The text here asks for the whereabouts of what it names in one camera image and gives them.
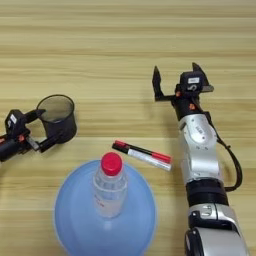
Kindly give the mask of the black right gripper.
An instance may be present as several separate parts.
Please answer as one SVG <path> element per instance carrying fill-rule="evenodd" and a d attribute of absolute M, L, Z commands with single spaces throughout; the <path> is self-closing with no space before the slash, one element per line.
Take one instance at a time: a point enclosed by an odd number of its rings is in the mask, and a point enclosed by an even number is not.
<path fill-rule="evenodd" d="M 209 84 L 207 76 L 203 69 L 195 62 L 192 62 L 193 71 L 200 71 L 204 77 L 204 83 Z M 199 95 L 201 93 L 213 92 L 213 86 L 203 86 L 197 91 L 188 91 L 177 85 L 175 93 L 173 95 L 164 95 L 161 90 L 161 75 L 157 66 L 154 67 L 152 85 L 155 93 L 156 101 L 170 101 L 171 105 L 175 109 L 178 120 L 183 117 L 193 114 L 203 114 L 204 111 L 200 107 Z"/>

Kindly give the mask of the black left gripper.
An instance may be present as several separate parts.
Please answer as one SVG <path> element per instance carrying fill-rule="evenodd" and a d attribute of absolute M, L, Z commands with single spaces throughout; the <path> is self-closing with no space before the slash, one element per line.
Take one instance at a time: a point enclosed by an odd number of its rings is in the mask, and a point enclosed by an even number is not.
<path fill-rule="evenodd" d="M 26 122 L 31 123 L 38 119 L 45 109 L 35 109 L 25 114 Z M 25 154 L 31 149 L 41 153 L 49 150 L 56 145 L 62 137 L 62 133 L 56 133 L 42 142 L 35 141 L 29 134 L 20 134 L 18 136 L 2 135 L 0 136 L 0 162 L 5 162 L 17 154 Z"/>

